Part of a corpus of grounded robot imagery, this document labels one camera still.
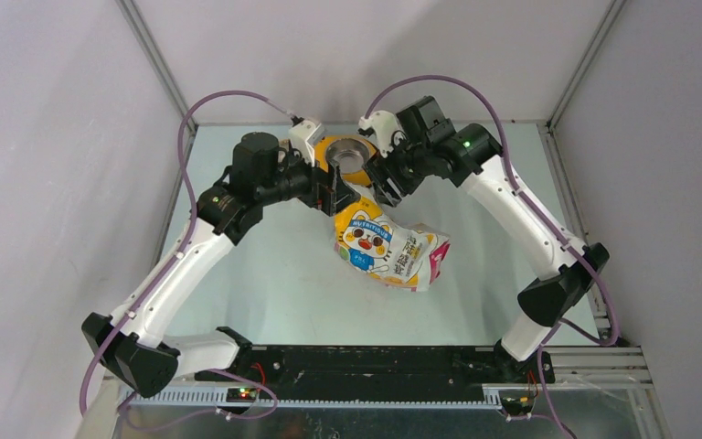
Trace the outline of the pet food bag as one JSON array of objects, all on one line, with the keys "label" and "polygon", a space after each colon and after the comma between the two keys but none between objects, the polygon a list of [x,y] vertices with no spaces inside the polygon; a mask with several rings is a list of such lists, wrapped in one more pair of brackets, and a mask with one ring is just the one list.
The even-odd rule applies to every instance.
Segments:
[{"label": "pet food bag", "polygon": [[440,276],[450,236],[423,224],[398,225],[366,187],[334,216],[335,250],[357,271],[392,288],[423,292]]}]

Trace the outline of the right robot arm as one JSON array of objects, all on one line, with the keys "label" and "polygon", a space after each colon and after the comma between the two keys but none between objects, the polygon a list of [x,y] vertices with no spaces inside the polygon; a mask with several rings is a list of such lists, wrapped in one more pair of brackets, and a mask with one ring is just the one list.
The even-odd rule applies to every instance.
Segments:
[{"label": "right robot arm", "polygon": [[564,228],[506,165],[504,148],[491,132],[478,123],[456,129],[431,96],[397,113],[370,112],[360,118],[358,131],[376,139],[378,152],[365,169],[384,203],[398,205],[427,177],[446,179],[482,205],[523,250],[536,279],[518,294],[520,315],[495,357],[501,379],[522,380],[551,329],[595,284],[609,260],[607,249]]}]

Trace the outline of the yellow double pet bowl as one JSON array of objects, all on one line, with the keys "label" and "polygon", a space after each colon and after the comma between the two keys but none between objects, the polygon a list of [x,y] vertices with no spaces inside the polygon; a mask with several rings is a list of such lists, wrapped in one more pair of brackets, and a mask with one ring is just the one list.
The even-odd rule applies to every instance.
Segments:
[{"label": "yellow double pet bowl", "polygon": [[328,135],[314,148],[315,159],[327,171],[337,165],[345,182],[370,187],[372,180],[364,164],[378,151],[366,138],[357,134]]}]

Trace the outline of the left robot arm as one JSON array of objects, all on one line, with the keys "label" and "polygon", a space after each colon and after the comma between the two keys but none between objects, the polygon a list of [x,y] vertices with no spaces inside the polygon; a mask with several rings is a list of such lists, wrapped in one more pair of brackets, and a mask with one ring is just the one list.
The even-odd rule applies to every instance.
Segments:
[{"label": "left robot arm", "polygon": [[168,337],[176,312],[207,273],[263,218],[265,207],[298,199],[332,217],[359,200],[337,166],[323,170],[272,134],[245,134],[232,162],[190,210],[183,236],[144,283],[109,315],[90,314],[82,332],[102,365],[135,394],[150,398],[177,377],[218,369],[243,380],[251,354],[240,337],[216,329],[199,336]]}]

